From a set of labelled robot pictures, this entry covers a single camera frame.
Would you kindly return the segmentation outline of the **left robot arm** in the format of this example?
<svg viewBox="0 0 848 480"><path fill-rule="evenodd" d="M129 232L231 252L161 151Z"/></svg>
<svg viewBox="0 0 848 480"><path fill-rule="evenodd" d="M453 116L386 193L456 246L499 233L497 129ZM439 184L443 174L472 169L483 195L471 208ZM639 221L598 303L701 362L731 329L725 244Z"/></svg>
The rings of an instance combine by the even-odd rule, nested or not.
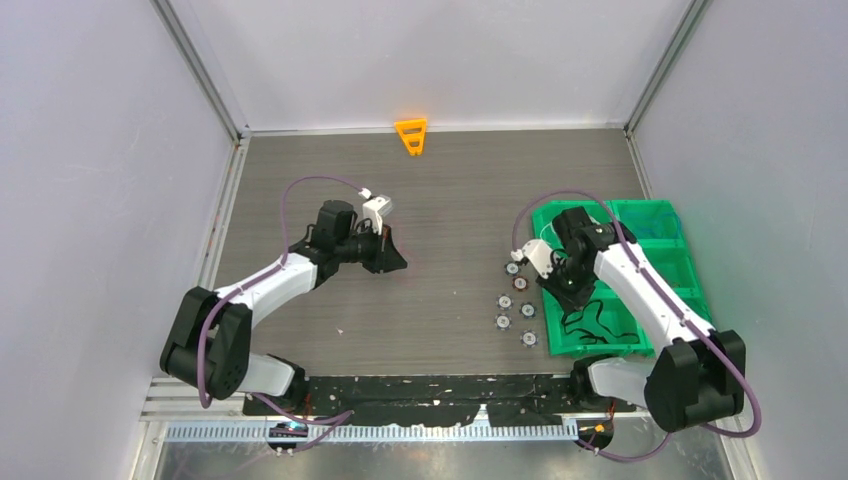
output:
<svg viewBox="0 0 848 480"><path fill-rule="evenodd" d="M295 364L251 351L254 328L275 310L329 280L343 264L373 274L408 263L385 222L393 205L379 195L360 212L328 200L307 235L288 252L246 279L217 290L188 290L165 341L159 366L167 375L217 400L236 392L259 393L284 414L298 412L307 398Z"/></svg>

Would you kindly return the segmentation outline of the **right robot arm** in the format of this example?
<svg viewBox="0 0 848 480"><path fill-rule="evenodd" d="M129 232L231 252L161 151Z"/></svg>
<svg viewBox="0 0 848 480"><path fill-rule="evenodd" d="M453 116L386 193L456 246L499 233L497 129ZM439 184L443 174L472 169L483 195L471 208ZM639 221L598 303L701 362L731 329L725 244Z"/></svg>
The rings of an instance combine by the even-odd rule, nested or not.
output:
<svg viewBox="0 0 848 480"><path fill-rule="evenodd" d="M560 246L541 238L513 256L537 272L537 283L565 314L584 310L598 282L616 294L646 334L653 363L605 354L575 364L571 397L584 410L609 398L646 409L666 432L705 426L741 413L751 387L746 345L733 330L719 331L673 290L650 263L635 235L617 218L592 219L585 208L554 220Z"/></svg>

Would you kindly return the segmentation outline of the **brown poker chip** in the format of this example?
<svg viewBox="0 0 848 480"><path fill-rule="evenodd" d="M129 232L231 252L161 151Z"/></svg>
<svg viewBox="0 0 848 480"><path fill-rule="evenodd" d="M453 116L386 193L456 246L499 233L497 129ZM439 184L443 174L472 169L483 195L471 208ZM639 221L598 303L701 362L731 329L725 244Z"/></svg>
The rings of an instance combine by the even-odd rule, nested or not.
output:
<svg viewBox="0 0 848 480"><path fill-rule="evenodd" d="M528 289L528 280L523 276L515 276L512 279L512 287L518 292L524 292Z"/></svg>

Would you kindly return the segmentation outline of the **blue poker chip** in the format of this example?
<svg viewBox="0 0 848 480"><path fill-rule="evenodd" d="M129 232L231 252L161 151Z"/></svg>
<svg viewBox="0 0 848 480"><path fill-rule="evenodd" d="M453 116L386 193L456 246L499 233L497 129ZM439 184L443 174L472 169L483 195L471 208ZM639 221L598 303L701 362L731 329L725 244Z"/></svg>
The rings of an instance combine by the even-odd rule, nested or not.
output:
<svg viewBox="0 0 848 480"><path fill-rule="evenodd" d="M504 266L507 275L515 277L520 274L521 266L517 262L508 262Z"/></svg>
<svg viewBox="0 0 848 480"><path fill-rule="evenodd" d="M527 348L533 348L538 344L538 336L532 330L525 330L520 336L521 344Z"/></svg>
<svg viewBox="0 0 848 480"><path fill-rule="evenodd" d="M497 302L498 308L502 311L508 311L514 305L513 299L509 295L506 295L506 294L499 295L497 297L496 302Z"/></svg>
<svg viewBox="0 0 848 480"><path fill-rule="evenodd" d="M500 314L495 317L494 323L500 331L507 331L512 326L512 320L509 315Z"/></svg>
<svg viewBox="0 0 848 480"><path fill-rule="evenodd" d="M525 319L532 319L536 316L536 307L531 302L525 302L520 305L520 314Z"/></svg>

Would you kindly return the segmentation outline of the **green compartment bin tray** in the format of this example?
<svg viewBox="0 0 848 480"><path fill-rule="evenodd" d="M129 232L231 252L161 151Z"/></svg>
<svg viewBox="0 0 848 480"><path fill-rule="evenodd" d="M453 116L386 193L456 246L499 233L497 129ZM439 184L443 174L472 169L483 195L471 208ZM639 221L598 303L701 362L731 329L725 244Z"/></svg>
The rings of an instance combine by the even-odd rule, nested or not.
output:
<svg viewBox="0 0 848 480"><path fill-rule="evenodd" d="M712 320L701 282L686 241L683 222L668 200L609 200L606 209L591 200L551 201L532 211L533 236L554 249L562 247L553 229L561 211L583 207L599 223L616 217L637 238L647 259L686 305L706 321ZM588 307L566 316L557 301L542 292L549 352L581 357L613 354L652 357L653 346L633 315L613 292L598 281Z"/></svg>

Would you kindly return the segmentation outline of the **orange triangular plastic stand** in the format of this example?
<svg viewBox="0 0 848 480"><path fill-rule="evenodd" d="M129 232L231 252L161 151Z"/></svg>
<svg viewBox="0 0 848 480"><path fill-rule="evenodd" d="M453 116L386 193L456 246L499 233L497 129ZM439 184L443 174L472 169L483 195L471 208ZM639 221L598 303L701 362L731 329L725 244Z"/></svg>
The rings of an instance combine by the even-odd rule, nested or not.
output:
<svg viewBox="0 0 848 480"><path fill-rule="evenodd" d="M428 121L426 118L400 120L394 128L410 156L420 156L424 151Z"/></svg>

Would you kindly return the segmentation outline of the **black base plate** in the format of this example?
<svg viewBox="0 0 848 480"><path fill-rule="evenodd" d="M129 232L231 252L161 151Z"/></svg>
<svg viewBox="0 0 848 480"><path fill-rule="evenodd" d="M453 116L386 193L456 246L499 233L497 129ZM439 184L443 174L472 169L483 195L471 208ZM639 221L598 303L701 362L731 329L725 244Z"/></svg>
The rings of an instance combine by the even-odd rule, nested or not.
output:
<svg viewBox="0 0 848 480"><path fill-rule="evenodd" d="M553 426L565 414L633 412L622 400L579 397L554 374L312 376L269 398L286 413L331 418L350 411L354 426L450 427L484 409L491 425Z"/></svg>

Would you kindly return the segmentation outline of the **aluminium rail frame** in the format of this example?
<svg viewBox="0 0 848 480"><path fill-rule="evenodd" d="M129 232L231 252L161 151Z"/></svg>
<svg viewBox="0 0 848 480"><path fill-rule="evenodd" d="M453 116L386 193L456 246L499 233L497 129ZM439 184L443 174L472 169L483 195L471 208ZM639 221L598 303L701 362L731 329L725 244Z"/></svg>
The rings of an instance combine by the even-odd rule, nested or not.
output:
<svg viewBox="0 0 848 480"><path fill-rule="evenodd" d="M612 416L644 418L645 410L634 406L629 413L610 411L599 414L565 414L553 426L505 426L490 424L484 409L468 425L426 427L354 426L347 420L350 411L331 418L299 416L269 407L260 400L235 393L226 400L216 400L204 409L192 387L175 379L152 381L143 404L141 418L159 422L164 427L165 442L266 442L274 447L301 446L309 441L322 443L411 443L470 441L556 441L610 438Z"/></svg>

